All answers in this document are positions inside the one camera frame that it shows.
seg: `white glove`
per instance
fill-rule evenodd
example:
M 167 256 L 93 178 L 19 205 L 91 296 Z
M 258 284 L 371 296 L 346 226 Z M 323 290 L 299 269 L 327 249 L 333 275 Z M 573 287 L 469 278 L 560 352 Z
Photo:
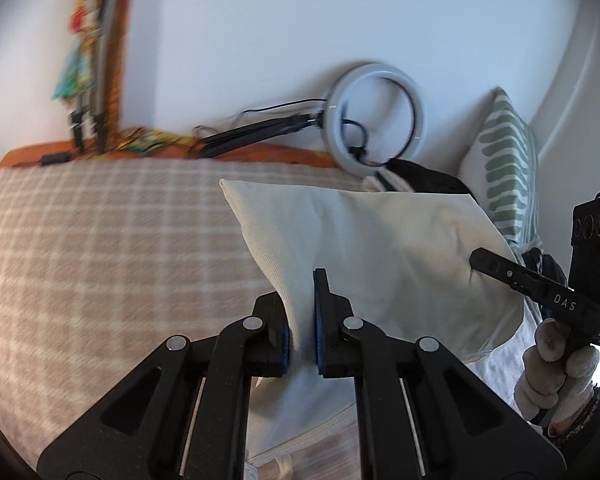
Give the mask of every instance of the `white glove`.
M 525 420 L 531 420 L 541 408 L 548 410 L 558 402 L 557 392 L 567 375 L 576 381 L 560 399 L 552 416 L 553 424 L 579 414 L 592 396 L 591 377 L 600 362 L 600 352 L 593 346 L 580 348 L 565 363 L 561 358 L 569 330 L 555 319 L 545 319 L 536 329 L 536 345 L 522 355 L 525 371 L 513 396 Z

